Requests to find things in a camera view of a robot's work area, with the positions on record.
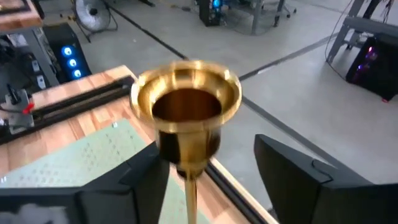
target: gray concrete floor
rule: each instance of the gray concrete floor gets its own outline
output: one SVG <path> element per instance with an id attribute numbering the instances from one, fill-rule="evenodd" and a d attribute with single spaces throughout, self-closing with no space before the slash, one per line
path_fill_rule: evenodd
<path id="1" fill-rule="evenodd" d="M 53 18 L 56 18 L 56 10 L 61 6 L 51 2 L 44 4 L 47 10 L 55 12 Z M 167 2 L 191 4 L 187 0 Z M 242 34 L 250 26 L 251 18 L 247 16 L 238 20 L 239 24 L 233 29 L 231 26 L 206 28 L 194 12 L 155 3 L 156 7 L 149 7 L 135 0 L 122 0 L 114 6 L 187 57 L 225 64 L 241 76 L 331 35 L 340 17 L 339 11 L 349 1 L 291 1 L 290 4 L 297 7 L 297 14 L 289 20 L 283 18 L 275 29 L 271 28 L 272 15 L 264 17 L 258 30 L 262 35 L 258 36 Z M 398 13 L 390 21 L 398 21 L 397 16 Z M 80 38 L 93 72 L 125 64 L 139 74 L 178 59 L 124 19 L 115 17 L 119 22 L 117 32 L 98 34 L 91 44 Z M 217 159 L 265 208 L 272 205 L 254 160 L 252 146 L 257 133 L 319 159 L 333 158 L 371 182 L 398 180 L 398 173 L 394 171 L 398 169 L 397 100 L 382 103 L 380 97 L 347 84 L 325 65 L 324 51 L 325 44 L 242 83 L 243 94 L 252 104 L 260 106 L 322 150 L 316 151 L 298 141 L 247 104 L 243 104 L 223 128 Z M 344 75 L 353 57 L 355 51 L 342 50 L 333 66 Z"/>

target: green cutting mat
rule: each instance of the green cutting mat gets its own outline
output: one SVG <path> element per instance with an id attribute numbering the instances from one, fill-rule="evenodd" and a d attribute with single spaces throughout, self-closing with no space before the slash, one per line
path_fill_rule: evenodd
<path id="1" fill-rule="evenodd" d="M 0 188 L 76 187 L 120 165 L 146 146 L 122 119 L 3 177 Z M 188 223 L 185 194 L 169 177 L 159 223 Z M 210 223 L 198 213 L 198 224 Z"/>

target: standing fan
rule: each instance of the standing fan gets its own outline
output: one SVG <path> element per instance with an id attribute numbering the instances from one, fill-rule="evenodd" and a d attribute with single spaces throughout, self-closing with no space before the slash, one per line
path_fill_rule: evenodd
<path id="1" fill-rule="evenodd" d="M 118 29 L 118 23 L 102 0 L 72 0 L 72 3 L 76 23 L 88 42 L 91 43 L 90 36 L 93 34 Z M 109 28 L 111 21 L 115 25 L 113 28 Z"/>

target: computer tower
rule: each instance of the computer tower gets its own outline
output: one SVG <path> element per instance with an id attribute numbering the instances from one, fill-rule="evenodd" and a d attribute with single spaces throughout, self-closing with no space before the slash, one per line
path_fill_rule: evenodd
<path id="1" fill-rule="evenodd" d="M 43 31 L 57 59 L 60 83 L 91 75 L 78 37 L 67 22 L 44 26 Z"/>
<path id="2" fill-rule="evenodd" d="M 262 134 L 254 154 L 280 224 L 398 223 L 398 184 L 372 184 Z"/>
<path id="3" fill-rule="evenodd" d="M 348 70 L 346 81 L 391 100 L 398 92 L 397 43 L 398 39 L 386 35 L 368 38 Z"/>
<path id="4" fill-rule="evenodd" d="M 223 0 L 198 0 L 199 18 L 205 26 L 219 26 Z"/>

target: blue led light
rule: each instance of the blue led light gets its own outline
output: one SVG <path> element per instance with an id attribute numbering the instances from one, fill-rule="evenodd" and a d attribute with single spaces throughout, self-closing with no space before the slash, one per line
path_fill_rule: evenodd
<path id="1" fill-rule="evenodd" d="M 74 68 L 74 67 L 76 67 L 76 65 L 77 65 L 77 62 L 76 62 L 75 59 L 70 59 L 70 60 L 68 61 L 68 66 L 69 66 L 69 67 Z"/>
<path id="2" fill-rule="evenodd" d="M 221 0 L 213 0 L 213 8 L 219 8 L 221 6 Z"/>
<path id="3" fill-rule="evenodd" d="M 69 57 L 73 54 L 71 47 L 62 47 L 62 55 L 64 57 Z"/>
<path id="4" fill-rule="evenodd" d="M 80 72 L 80 70 L 79 70 L 79 69 L 74 70 L 74 71 L 73 71 L 73 76 L 74 76 L 75 78 L 80 78 L 80 77 L 81 77 L 81 72 Z"/>

